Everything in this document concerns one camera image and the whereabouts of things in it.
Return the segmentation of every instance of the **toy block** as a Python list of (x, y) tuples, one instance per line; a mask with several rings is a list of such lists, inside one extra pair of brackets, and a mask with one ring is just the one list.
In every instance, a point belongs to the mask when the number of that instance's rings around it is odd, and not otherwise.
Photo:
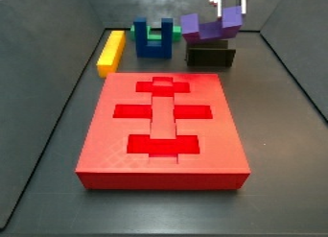
[(185, 61), (188, 66), (231, 67), (236, 49), (228, 49), (228, 41), (187, 44)]
[(243, 26), (241, 7), (224, 8), (223, 16), (213, 22), (199, 23), (197, 13), (180, 17), (181, 35), (187, 43), (201, 43), (236, 37)]
[(107, 78), (108, 74), (116, 71), (124, 45), (124, 31), (112, 31), (100, 58), (97, 60), (97, 72), (101, 78)]
[(217, 75), (109, 75), (76, 174), (87, 189), (241, 188), (249, 168)]
[[(161, 35), (155, 35), (151, 34), (151, 27), (148, 26), (148, 40), (151, 41), (159, 41), (161, 40)], [(135, 37), (135, 25), (132, 25), (131, 30), (129, 30), (129, 37), (131, 39), (135, 41), (136, 37)], [(181, 37), (181, 29), (180, 26), (173, 26), (173, 41), (180, 41), (180, 37)]]
[(161, 19), (161, 40), (148, 40), (147, 19), (139, 17), (135, 19), (135, 36), (136, 51), (139, 58), (164, 58), (172, 57), (172, 36), (173, 36), (173, 19)]

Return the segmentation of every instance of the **purple block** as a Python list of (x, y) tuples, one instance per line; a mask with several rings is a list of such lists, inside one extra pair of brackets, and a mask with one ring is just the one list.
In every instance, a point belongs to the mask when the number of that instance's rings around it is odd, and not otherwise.
[(221, 22), (219, 20), (215, 22), (200, 24), (201, 39), (207, 40), (220, 37), (221, 37)]
[(232, 28), (232, 27), (241, 28), (241, 26), (243, 26), (241, 6), (223, 9), (221, 27), (223, 28)]
[(180, 17), (181, 35), (188, 43), (233, 38), (243, 26), (241, 7), (223, 9), (223, 16), (215, 22), (199, 23), (197, 13)]
[(188, 34), (199, 34), (200, 31), (200, 24), (199, 24), (199, 14), (192, 13), (188, 15), (183, 15), (180, 17), (180, 26), (181, 26), (181, 33), (184, 35)]

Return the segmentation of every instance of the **yellow block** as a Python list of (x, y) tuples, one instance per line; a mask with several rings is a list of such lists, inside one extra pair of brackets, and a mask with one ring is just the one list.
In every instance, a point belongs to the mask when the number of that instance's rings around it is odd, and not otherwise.
[(124, 31), (112, 31), (100, 58), (97, 60), (97, 72), (101, 78), (107, 78), (108, 74), (116, 71), (124, 45)]

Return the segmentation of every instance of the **gray surface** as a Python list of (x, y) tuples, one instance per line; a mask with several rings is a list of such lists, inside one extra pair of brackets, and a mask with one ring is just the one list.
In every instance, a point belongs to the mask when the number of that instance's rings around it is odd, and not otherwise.
[(103, 30), (87, 0), (0, 1), (0, 228)]
[[(280, 0), (248, 0), (245, 24), (241, 30), (260, 31)], [(180, 16), (197, 12), (201, 22), (215, 21), (216, 8), (208, 0), (89, 0), (107, 28), (129, 28), (136, 16), (148, 18), (153, 28), (161, 17), (172, 17), (180, 25)], [(224, 7), (236, 6), (240, 0), (224, 0)]]
[(328, 0), (283, 0), (261, 35), (328, 120)]
[[(85, 191), (75, 175), (103, 86), (96, 60), (81, 75), (45, 154), (3, 232), (15, 234), (328, 233), (328, 129), (260, 34), (232, 40), (219, 73), (252, 175), (237, 192)], [(188, 71), (184, 41), (172, 60), (136, 59), (127, 40), (120, 71)], [(195, 71), (215, 70), (199, 68)]]

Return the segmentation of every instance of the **red rectangular box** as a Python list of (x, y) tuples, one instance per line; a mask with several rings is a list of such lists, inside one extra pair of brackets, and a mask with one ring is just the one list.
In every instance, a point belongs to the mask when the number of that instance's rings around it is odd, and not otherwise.
[(239, 189), (249, 168), (217, 75), (109, 75), (76, 174), (88, 189)]

